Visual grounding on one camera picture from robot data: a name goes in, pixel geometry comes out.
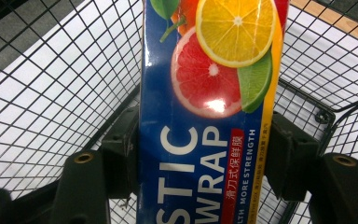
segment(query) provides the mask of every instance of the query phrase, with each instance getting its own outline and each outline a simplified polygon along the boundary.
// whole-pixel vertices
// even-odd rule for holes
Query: wire basket
[[[358,158],[357,5],[291,4],[275,110],[321,152]],[[13,199],[57,180],[68,156],[97,149],[139,104],[142,24],[139,0],[0,1],[0,188]],[[310,223],[307,206],[264,181],[257,222]],[[135,223],[136,196],[111,200],[110,215]]]

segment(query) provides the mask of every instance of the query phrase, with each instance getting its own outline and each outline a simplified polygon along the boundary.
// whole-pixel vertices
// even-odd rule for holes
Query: grapefruit slice
[[[196,115],[221,119],[241,110],[237,69],[210,59],[200,46],[195,28],[186,32],[173,52],[171,77],[180,103]]]

